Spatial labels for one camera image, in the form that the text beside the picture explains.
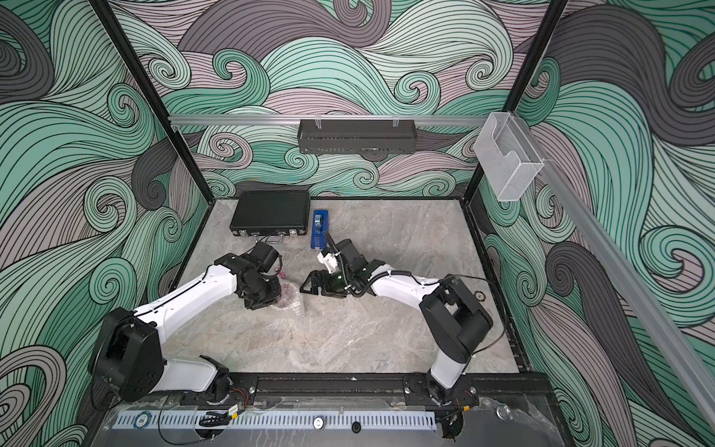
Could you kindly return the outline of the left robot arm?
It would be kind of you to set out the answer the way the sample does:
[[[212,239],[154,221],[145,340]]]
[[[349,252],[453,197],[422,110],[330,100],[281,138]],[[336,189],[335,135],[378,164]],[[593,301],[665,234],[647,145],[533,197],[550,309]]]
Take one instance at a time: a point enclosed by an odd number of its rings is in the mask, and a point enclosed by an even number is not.
[[[158,392],[193,392],[210,405],[226,402],[233,381],[225,365],[207,355],[169,359],[163,346],[203,311],[234,294],[249,310],[270,307],[281,295],[282,257],[265,243],[227,253],[197,278],[133,310],[105,315],[93,346],[89,374],[124,402]]]

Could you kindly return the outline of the blue tape dispenser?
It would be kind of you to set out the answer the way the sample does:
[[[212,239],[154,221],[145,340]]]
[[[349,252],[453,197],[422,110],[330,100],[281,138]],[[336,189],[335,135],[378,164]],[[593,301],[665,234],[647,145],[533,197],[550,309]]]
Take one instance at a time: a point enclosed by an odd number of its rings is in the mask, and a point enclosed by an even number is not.
[[[329,212],[327,210],[315,210],[311,230],[310,246],[313,250],[323,250],[328,243],[325,234],[329,231]]]

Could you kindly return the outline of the white mug red inside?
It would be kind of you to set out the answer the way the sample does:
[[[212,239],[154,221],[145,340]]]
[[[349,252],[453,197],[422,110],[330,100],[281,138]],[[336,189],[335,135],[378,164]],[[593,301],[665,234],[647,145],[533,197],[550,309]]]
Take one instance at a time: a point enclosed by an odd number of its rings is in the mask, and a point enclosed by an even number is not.
[[[284,282],[280,287],[279,298],[277,298],[276,307],[280,309],[291,308],[296,309],[301,305],[301,294],[299,289],[289,282]]]

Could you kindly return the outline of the clear bubble wrap sheet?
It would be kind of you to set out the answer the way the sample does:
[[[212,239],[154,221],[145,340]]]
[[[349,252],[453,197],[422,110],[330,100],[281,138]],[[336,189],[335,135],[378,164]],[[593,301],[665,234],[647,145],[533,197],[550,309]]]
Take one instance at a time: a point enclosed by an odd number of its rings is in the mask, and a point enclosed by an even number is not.
[[[299,287],[290,281],[280,283],[279,297],[271,307],[296,317],[302,317],[305,314],[303,294],[301,294]]]

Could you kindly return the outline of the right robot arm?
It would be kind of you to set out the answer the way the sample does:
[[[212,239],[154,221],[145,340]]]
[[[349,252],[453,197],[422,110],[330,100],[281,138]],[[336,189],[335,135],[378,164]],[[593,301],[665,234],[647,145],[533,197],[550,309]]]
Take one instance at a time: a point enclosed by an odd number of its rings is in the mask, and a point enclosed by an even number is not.
[[[312,271],[300,286],[302,294],[390,298],[421,312],[438,347],[426,374],[426,388],[437,404],[454,398],[454,388],[471,357],[493,328],[493,319],[475,294],[456,275],[419,277],[381,260],[367,260],[347,238],[318,253],[324,268]]]

